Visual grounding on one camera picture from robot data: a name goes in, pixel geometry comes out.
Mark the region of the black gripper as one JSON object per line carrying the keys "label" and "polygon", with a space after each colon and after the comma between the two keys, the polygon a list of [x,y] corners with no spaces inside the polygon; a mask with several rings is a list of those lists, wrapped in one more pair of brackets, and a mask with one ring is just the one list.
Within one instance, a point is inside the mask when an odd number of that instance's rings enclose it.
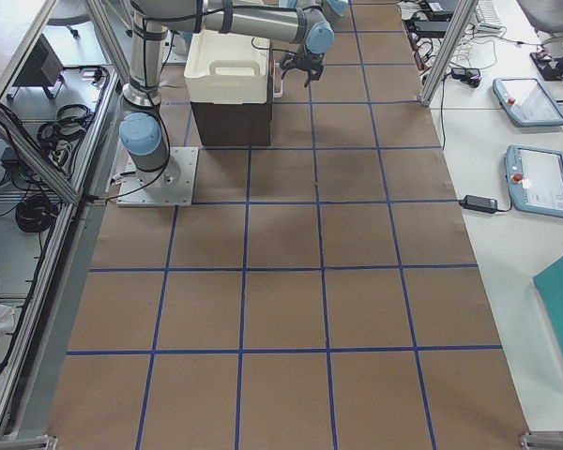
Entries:
{"label": "black gripper", "polygon": [[304,87],[309,87],[311,83],[318,82],[323,74],[324,56],[311,52],[296,52],[294,55],[285,54],[280,61],[281,79],[283,80],[289,70],[307,70]]}

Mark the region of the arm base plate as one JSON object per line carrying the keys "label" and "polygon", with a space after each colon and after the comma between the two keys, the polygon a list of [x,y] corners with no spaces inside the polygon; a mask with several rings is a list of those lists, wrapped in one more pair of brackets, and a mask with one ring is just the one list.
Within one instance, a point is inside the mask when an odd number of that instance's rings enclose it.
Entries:
{"label": "arm base plate", "polygon": [[167,168],[149,185],[159,172],[137,172],[131,156],[127,157],[126,172],[132,175],[121,180],[115,198],[120,206],[156,207],[190,206],[199,156],[197,147],[173,147]]}

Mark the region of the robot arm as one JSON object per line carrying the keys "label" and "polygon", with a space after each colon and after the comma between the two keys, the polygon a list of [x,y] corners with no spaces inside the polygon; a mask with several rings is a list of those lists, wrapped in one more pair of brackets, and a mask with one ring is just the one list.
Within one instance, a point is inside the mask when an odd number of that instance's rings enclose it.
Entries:
{"label": "robot arm", "polygon": [[320,79],[344,1],[134,1],[129,81],[119,138],[142,188],[167,186],[179,169],[160,116],[164,46],[190,35],[184,77],[202,145],[271,144],[273,72]]}

